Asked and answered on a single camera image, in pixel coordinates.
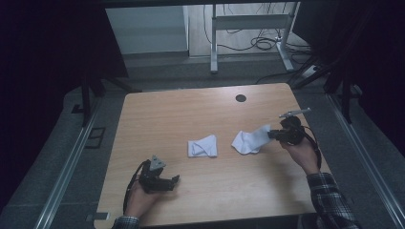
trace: metal frame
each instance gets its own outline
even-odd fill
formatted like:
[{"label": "metal frame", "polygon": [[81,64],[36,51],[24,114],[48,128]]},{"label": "metal frame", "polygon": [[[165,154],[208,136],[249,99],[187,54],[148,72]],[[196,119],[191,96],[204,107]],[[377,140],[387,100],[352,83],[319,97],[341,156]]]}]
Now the metal frame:
[{"label": "metal frame", "polygon": [[289,32],[291,31],[297,5],[298,3],[294,2],[289,14],[228,16],[217,16],[216,5],[212,5],[211,73],[218,72],[217,31],[259,29],[285,29],[281,40],[276,42],[276,47],[287,72],[293,72],[294,68],[286,54],[285,46]]},{"label": "metal frame", "polygon": [[399,203],[393,190],[385,182],[384,177],[379,173],[376,165],[373,162],[373,159],[370,157],[369,152],[363,145],[363,142],[357,135],[354,127],[340,112],[341,107],[339,105],[339,101],[337,101],[337,99],[330,94],[327,94],[327,100],[331,104],[334,114],[336,115],[337,119],[340,122],[340,125],[343,128],[343,131],[351,142],[354,151],[356,152],[358,159],[360,160],[367,175],[369,176],[369,179],[372,182],[376,192],[380,195],[380,198],[387,208],[387,211],[390,214],[396,228],[405,228],[405,212],[402,209],[401,204]]},{"label": "metal frame", "polygon": [[34,226],[35,229],[51,228],[53,218],[56,214],[57,209],[59,208],[59,204],[62,201],[62,198],[68,187],[68,184],[75,171],[75,166],[77,165],[80,159],[86,140],[89,137],[89,134],[96,121],[96,117],[98,115],[98,110],[99,107],[101,106],[101,102],[102,98],[95,99],[92,115],[89,117],[87,125],[81,129],[80,134],[76,140],[76,143],[71,152],[69,153],[69,157],[67,158],[59,174],[59,177],[57,178],[57,181],[55,182],[53,189],[51,190],[51,193],[42,209],[41,214],[39,215],[38,221]]}]

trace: wall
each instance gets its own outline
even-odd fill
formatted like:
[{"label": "wall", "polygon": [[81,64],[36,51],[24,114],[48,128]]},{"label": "wall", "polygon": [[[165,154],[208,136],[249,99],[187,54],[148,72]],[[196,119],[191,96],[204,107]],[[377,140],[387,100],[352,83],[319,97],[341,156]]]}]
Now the wall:
[{"label": "wall", "polygon": [[106,11],[122,54],[188,50],[186,7]]}]

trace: crumpled white cloth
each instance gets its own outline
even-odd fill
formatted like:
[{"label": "crumpled white cloth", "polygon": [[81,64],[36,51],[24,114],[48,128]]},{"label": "crumpled white cloth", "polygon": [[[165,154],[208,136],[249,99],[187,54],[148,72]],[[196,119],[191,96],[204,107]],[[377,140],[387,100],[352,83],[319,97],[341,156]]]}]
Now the crumpled white cloth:
[{"label": "crumpled white cloth", "polygon": [[268,144],[271,139],[267,133],[270,125],[264,125],[252,133],[240,131],[232,142],[232,146],[242,155],[259,153],[260,148]]}]

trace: gray floor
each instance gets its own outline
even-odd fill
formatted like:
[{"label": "gray floor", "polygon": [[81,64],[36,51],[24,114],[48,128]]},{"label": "gray floor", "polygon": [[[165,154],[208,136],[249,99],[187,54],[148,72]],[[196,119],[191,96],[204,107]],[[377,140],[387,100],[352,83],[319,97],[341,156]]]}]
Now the gray floor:
[{"label": "gray floor", "polygon": [[[223,56],[218,74],[209,72],[209,58],[181,55],[125,56],[127,84],[147,91],[252,85],[267,75],[284,73],[278,55]],[[289,75],[267,77],[260,83],[287,82]],[[379,194],[359,161],[348,137],[323,94],[321,78],[302,90],[293,91],[302,108],[311,107],[306,119],[316,133],[323,154],[364,228],[395,228]],[[124,96],[116,85],[103,81],[107,94],[96,118],[95,128],[105,128],[99,149],[84,149],[51,228],[93,228],[109,156],[114,143]],[[72,114],[80,104],[80,89],[66,95],[64,110],[37,161],[13,195],[0,217],[0,228],[33,228],[49,197],[68,153],[80,131],[81,114]],[[402,204],[405,203],[405,159],[393,144],[373,125],[354,100],[353,127],[363,140],[381,175]],[[94,146],[92,140],[88,146]]]}]

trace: person's left hand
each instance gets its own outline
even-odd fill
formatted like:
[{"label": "person's left hand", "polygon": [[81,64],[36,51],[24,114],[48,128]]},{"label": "person's left hand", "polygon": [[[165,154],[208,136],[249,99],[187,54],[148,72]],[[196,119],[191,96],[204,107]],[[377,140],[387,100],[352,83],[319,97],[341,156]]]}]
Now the person's left hand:
[{"label": "person's left hand", "polygon": [[153,206],[162,194],[162,192],[147,194],[138,181],[134,182],[124,216],[136,217],[139,219]]}]

